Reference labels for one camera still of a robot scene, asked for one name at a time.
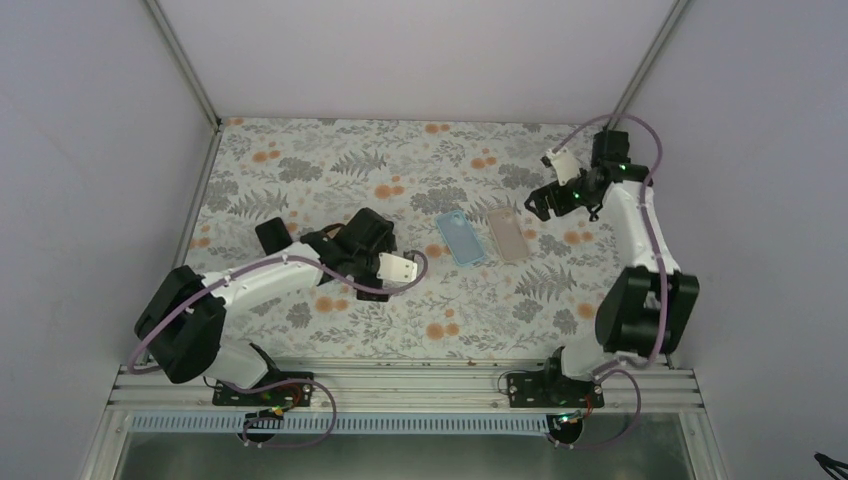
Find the right grey frame post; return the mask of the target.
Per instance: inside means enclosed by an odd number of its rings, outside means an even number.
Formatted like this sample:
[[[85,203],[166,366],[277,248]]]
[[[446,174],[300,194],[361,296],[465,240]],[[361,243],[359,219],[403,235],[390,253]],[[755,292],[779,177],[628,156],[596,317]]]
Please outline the right grey frame post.
[[[654,35],[653,40],[649,44],[648,49],[640,60],[636,70],[631,76],[612,111],[613,114],[618,115],[619,119],[622,118],[625,113],[629,112],[657,61],[660,59],[664,50],[684,21],[684,18],[692,4],[692,0],[675,0],[672,2],[663,22]],[[609,120],[607,125],[615,127],[618,125],[619,119]]]

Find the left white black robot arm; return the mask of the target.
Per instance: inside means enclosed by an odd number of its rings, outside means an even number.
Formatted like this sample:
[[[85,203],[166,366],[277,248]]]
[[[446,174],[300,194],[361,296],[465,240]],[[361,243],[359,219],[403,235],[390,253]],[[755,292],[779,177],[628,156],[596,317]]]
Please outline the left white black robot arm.
[[[168,273],[134,326],[147,352],[174,384],[211,377],[234,385],[255,405],[270,402],[278,375],[270,356],[250,342],[227,341],[228,318],[285,294],[340,280],[360,300],[385,302],[416,280],[411,254],[397,252],[394,224],[362,208],[344,224],[293,238],[280,218],[256,228],[264,257],[241,267]]]

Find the floral table mat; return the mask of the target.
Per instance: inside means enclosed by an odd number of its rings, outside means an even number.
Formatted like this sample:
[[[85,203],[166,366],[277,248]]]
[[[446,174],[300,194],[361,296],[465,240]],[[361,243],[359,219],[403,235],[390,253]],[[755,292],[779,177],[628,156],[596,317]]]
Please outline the floral table mat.
[[[228,340],[279,357],[542,359],[594,336],[596,310],[622,270],[612,227],[584,210],[547,222],[525,210],[554,175],[560,141],[582,163],[593,130],[571,125],[232,117],[194,227],[198,272],[262,254],[255,227],[281,217],[293,237],[363,207],[391,220],[401,250],[426,254],[426,279],[386,303],[333,281],[226,320]],[[486,214],[511,208],[530,256],[505,262]],[[461,210],[486,258],[458,266],[435,218]]]

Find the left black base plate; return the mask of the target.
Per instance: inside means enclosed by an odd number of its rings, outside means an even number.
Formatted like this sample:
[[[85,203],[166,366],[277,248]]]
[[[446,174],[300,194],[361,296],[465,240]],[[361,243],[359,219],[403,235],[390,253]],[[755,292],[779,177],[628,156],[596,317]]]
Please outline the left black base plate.
[[[261,388],[279,381],[290,381],[293,379],[314,379],[314,373],[309,371],[280,371],[271,372],[269,377],[261,380],[254,388]],[[263,390],[258,393],[244,394],[217,381],[214,387],[212,404],[215,406],[237,406],[237,407],[308,407],[311,402],[312,387],[302,383],[289,383],[285,386],[277,386],[273,389]]]

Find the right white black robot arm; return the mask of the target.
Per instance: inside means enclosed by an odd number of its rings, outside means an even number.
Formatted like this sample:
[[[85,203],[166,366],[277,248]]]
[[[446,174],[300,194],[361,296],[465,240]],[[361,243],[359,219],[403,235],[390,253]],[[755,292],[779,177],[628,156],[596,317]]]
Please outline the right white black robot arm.
[[[655,211],[651,167],[629,156],[629,136],[603,130],[593,137],[588,167],[565,146],[541,159],[555,181],[534,190],[524,203],[548,221],[585,209],[591,220],[612,227],[622,270],[596,310],[594,336],[561,348],[560,369],[541,384],[544,399],[565,407],[580,393],[580,381],[598,380],[618,366],[645,368],[674,353],[700,293],[668,248]]]

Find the aluminium front rail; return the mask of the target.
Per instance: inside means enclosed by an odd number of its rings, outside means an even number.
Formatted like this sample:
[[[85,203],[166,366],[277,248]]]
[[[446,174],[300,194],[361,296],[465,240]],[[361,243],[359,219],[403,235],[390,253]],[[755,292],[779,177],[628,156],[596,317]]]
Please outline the aluminium front rail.
[[[341,413],[462,413],[511,412],[503,394],[504,371],[522,363],[460,364],[450,361],[378,363],[374,360],[296,361],[329,389],[317,392],[311,411],[324,413],[335,403]],[[603,413],[692,413],[704,409],[695,374],[665,366],[636,371],[628,380],[621,374],[602,383]],[[202,380],[175,385],[162,373],[131,375],[120,371],[107,405],[124,410],[211,410],[213,391]]]

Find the cream phone case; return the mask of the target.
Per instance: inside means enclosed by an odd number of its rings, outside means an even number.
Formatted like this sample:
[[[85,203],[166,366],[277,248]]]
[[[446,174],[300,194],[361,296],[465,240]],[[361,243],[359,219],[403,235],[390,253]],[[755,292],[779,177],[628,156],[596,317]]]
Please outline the cream phone case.
[[[511,208],[490,210],[486,219],[497,251],[505,262],[517,262],[530,256],[518,218]]]

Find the magenta phone black screen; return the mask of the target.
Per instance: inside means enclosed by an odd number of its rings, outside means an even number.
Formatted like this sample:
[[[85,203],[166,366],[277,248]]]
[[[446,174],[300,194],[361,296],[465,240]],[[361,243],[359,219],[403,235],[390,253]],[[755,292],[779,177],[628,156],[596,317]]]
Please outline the magenta phone black screen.
[[[275,217],[257,225],[255,233],[266,256],[281,252],[294,243],[281,217]]]

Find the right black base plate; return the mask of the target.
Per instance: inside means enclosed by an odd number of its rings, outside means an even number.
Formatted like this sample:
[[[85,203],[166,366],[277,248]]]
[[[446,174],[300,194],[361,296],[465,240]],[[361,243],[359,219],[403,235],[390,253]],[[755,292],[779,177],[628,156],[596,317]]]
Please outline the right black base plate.
[[[602,408],[602,389],[589,381],[572,380],[542,371],[510,372],[505,391],[511,408]]]

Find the grey metal frame post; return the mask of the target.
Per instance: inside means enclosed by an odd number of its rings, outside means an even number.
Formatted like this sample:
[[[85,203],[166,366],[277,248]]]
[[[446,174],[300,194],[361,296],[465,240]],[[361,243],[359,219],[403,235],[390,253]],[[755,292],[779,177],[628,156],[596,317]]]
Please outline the grey metal frame post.
[[[176,62],[177,68],[190,89],[204,118],[214,130],[218,130],[221,124],[221,118],[216,113],[206,89],[203,87],[195,68],[193,67],[178,38],[175,28],[161,5],[161,2],[157,0],[144,0],[143,4],[147,8],[169,54]]]

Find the light blue phone case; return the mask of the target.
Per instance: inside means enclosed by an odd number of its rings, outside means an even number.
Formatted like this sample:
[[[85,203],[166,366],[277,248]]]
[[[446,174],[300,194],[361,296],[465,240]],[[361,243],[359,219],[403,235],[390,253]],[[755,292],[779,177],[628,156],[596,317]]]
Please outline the light blue phone case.
[[[461,210],[437,216],[435,224],[458,266],[475,265],[486,258],[475,229]]]

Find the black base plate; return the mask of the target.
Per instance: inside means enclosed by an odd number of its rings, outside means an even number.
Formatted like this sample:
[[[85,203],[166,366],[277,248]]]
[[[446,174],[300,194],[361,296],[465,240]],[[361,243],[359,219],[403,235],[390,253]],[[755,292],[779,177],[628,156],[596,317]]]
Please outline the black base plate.
[[[293,379],[314,379],[314,373],[309,371],[280,371],[271,372],[269,377],[261,380],[254,388],[261,388],[279,381],[290,381]],[[217,381],[214,387],[212,404],[215,406],[237,406],[237,407],[308,407],[311,402],[312,387],[302,383],[289,383],[285,386],[277,386],[273,389],[263,390],[258,393],[244,394]]]
[[[505,391],[511,408],[602,408],[602,389],[589,381],[572,380],[542,371],[510,372]]]

